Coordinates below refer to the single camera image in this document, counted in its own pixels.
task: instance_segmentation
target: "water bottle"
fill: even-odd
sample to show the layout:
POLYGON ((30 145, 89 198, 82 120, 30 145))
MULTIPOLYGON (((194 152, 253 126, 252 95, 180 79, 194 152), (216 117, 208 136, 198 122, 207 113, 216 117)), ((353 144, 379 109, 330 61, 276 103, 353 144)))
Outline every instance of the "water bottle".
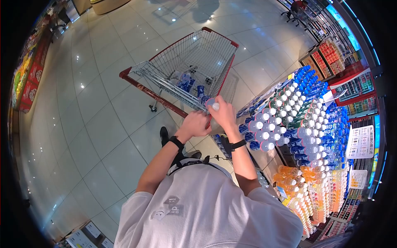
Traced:
POLYGON ((244 123, 239 125, 239 132, 242 134, 248 133, 248 132, 258 132, 263 128, 263 123, 260 121, 250 121, 248 123, 244 123))

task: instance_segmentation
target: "cart wheel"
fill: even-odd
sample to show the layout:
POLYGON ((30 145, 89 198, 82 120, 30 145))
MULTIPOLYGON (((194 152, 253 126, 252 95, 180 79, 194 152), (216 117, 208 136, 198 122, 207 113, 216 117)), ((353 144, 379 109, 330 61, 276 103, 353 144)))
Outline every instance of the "cart wheel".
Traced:
POLYGON ((210 84, 212 84, 212 79, 209 78, 209 77, 207 77, 207 78, 205 79, 205 82, 206 82, 208 85, 210 85, 210 84))
POLYGON ((149 105, 151 112, 157 112, 157 107, 153 108, 153 105, 149 105))

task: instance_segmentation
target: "red cart handle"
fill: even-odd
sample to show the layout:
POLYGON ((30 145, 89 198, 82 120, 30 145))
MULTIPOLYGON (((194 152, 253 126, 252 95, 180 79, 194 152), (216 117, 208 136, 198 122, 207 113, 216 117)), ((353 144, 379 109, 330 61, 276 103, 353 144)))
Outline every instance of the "red cart handle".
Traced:
POLYGON ((136 80, 131 78, 128 75, 129 72, 131 71, 131 69, 132 69, 132 67, 127 68, 124 71, 120 72, 119 77, 121 77, 122 79, 126 80, 127 82, 129 82, 133 86, 137 87, 139 90, 145 92, 146 94, 148 94, 149 96, 154 98, 156 101, 158 101, 159 103, 163 104, 165 107, 167 107, 170 110, 174 111, 178 115, 182 116, 183 118, 186 118, 187 113, 185 111, 181 110, 177 106, 173 105, 171 102, 165 100, 164 98, 160 97, 159 95, 157 95, 153 91, 149 90, 148 88, 146 88, 145 86, 143 86, 142 84, 138 83, 136 80))

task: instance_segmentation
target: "black shoe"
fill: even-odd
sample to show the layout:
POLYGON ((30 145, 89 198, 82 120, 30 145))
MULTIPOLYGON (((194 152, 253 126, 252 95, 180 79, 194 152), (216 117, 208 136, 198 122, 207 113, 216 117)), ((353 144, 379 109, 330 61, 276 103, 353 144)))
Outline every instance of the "black shoe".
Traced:
POLYGON ((160 129, 160 138, 161 138, 161 142, 163 143, 163 141, 168 142, 168 130, 166 127, 161 127, 160 129))

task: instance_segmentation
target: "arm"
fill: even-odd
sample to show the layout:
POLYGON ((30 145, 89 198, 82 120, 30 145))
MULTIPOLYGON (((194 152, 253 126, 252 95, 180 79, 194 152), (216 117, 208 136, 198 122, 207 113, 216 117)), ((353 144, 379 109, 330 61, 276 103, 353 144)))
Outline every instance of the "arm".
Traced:
MULTIPOLYGON (((209 117, 205 113, 193 111, 185 118, 175 136, 182 144, 193 136, 205 136, 211 131, 211 127, 205 129, 208 121, 209 117)), ((168 142, 161 148, 143 171, 135 192, 145 191, 154 194, 160 182, 166 177, 178 149, 173 142, 168 142)))
MULTIPOLYGON (((243 139, 238 126, 236 125, 236 112, 232 104, 225 102, 221 96, 217 96, 215 101, 219 103, 219 111, 208 107, 209 112, 225 130, 230 143, 237 143, 243 139)), ((240 188, 247 196, 254 188, 261 187, 254 164, 245 146, 234 150, 232 154, 233 168, 240 188)))

